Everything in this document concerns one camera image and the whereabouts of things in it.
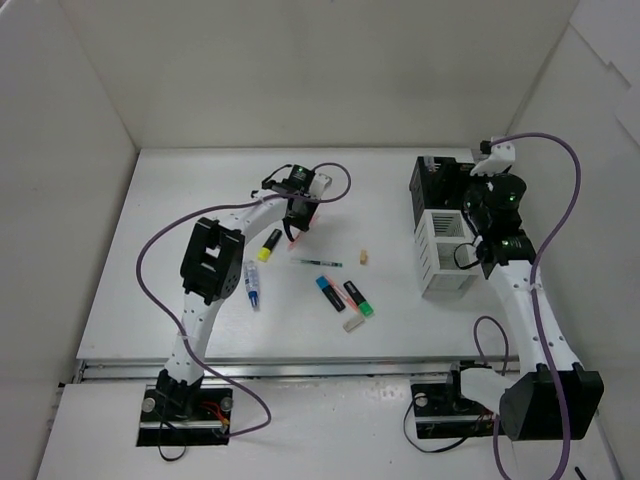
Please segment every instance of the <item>eraser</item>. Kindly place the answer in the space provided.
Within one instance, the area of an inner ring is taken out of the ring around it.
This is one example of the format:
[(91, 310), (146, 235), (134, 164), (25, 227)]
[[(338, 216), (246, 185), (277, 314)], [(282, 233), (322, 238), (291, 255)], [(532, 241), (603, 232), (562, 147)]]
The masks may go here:
[(364, 317), (360, 314), (357, 314), (351, 317), (346, 322), (344, 322), (344, 325), (342, 325), (342, 328), (344, 328), (345, 332), (351, 333), (363, 323), (364, 323)]

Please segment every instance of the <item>red wire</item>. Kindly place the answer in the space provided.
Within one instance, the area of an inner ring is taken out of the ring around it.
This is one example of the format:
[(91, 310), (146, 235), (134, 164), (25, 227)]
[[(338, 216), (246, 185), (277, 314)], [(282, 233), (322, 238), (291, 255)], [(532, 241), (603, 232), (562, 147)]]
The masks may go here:
[(220, 413), (220, 407), (218, 407), (218, 405), (216, 405), (215, 403), (212, 403), (212, 404), (209, 404), (209, 405), (202, 404), (201, 406), (207, 412), (211, 412), (216, 417), (218, 417), (218, 420), (220, 420), (223, 424), (228, 422), (228, 420), (222, 415), (222, 413)]

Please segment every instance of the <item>screw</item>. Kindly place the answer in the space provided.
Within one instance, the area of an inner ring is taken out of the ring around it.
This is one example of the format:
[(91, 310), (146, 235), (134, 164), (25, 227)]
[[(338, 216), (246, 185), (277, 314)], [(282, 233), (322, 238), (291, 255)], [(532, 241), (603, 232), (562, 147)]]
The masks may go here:
[(144, 413), (151, 413), (154, 408), (156, 408), (156, 401), (153, 398), (147, 397), (142, 401), (142, 411)]
[(224, 413), (229, 413), (233, 408), (233, 399), (231, 397), (224, 397), (220, 400), (220, 410)]
[(416, 407), (423, 408), (427, 406), (429, 400), (424, 393), (418, 393), (415, 397), (413, 397), (413, 402), (416, 404)]

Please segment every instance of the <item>pen holder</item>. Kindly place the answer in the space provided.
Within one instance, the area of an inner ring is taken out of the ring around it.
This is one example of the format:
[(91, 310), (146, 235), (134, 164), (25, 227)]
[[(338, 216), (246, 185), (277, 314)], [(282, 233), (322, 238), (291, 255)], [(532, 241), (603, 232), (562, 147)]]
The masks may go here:
[[(455, 210), (424, 210), (414, 234), (415, 257), (420, 291), (424, 297), (461, 297), (482, 275), (480, 267), (460, 270), (453, 254), (463, 243), (473, 242), (473, 234), (462, 214)], [(460, 264), (475, 260), (473, 247), (464, 245), (456, 253)]]

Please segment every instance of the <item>black box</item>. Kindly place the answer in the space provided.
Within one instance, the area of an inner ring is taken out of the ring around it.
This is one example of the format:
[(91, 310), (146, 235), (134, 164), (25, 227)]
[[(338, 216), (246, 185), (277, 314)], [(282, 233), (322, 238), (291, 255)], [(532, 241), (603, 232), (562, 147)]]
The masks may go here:
[(474, 163), (458, 163), (454, 157), (418, 157), (409, 190), (414, 230), (425, 209), (460, 210)]

